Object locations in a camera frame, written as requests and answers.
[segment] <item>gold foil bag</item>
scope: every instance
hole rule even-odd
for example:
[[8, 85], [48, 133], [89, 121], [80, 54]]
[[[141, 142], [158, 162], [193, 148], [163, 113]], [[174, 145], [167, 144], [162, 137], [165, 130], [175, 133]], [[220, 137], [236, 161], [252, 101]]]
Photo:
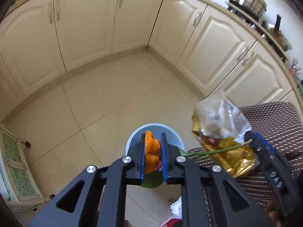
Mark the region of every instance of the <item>gold foil bag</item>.
[[[208, 152], [243, 143], [245, 132], [251, 130], [244, 115], [223, 92], [200, 101], [192, 121], [193, 134]], [[256, 154], [249, 146], [210, 157], [233, 177], [246, 176], [258, 165]]]

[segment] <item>orange object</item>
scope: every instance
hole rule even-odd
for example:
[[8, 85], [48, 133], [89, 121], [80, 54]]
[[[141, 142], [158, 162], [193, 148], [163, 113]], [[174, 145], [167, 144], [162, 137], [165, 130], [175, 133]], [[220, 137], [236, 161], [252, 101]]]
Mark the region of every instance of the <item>orange object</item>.
[[158, 139], [154, 139], [151, 131], [145, 132], [145, 173], [154, 171], [160, 162], [159, 153], [161, 144]]

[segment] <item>blue bucket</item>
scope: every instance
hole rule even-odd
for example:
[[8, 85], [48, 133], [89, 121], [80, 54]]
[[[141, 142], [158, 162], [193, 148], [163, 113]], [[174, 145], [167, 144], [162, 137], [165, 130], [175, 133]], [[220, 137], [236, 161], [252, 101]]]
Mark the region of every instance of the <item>blue bucket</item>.
[[131, 134], [126, 143], [125, 155], [127, 155], [130, 146], [134, 146], [141, 141], [142, 133], [145, 134], [147, 130], [151, 131], [153, 133], [154, 138], [158, 139], [159, 141], [161, 133], [165, 132], [168, 144], [174, 145], [182, 150], [185, 150], [181, 137], [172, 128], [163, 124], [151, 123], [139, 127]]

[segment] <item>cabinet panel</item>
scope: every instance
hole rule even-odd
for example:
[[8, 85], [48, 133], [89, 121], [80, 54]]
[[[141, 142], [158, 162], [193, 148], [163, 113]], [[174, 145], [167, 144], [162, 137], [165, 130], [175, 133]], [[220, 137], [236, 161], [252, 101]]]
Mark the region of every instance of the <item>cabinet panel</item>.
[[54, 0], [58, 41], [66, 70], [112, 52], [117, 0]]
[[176, 67], [207, 96], [255, 41], [231, 18], [208, 6]]
[[112, 51], [148, 45], [162, 0], [118, 0]]
[[163, 0], [149, 46], [175, 66], [206, 7], [198, 0]]
[[29, 0], [0, 25], [1, 55], [25, 96], [65, 72], [54, 23], [53, 0]]
[[8, 73], [0, 54], [0, 121], [3, 120], [25, 97]]
[[294, 90], [292, 90], [285, 97], [283, 97], [283, 99], [281, 100], [281, 102], [290, 102], [290, 103], [292, 103], [295, 106], [295, 108], [297, 109], [297, 112], [298, 112], [300, 120], [301, 120], [301, 124], [303, 124], [302, 109], [301, 109], [300, 103], [299, 103], [299, 101], [297, 99], [297, 96], [294, 93]]
[[259, 43], [216, 88], [224, 90], [238, 106], [281, 100], [291, 86], [275, 59]]

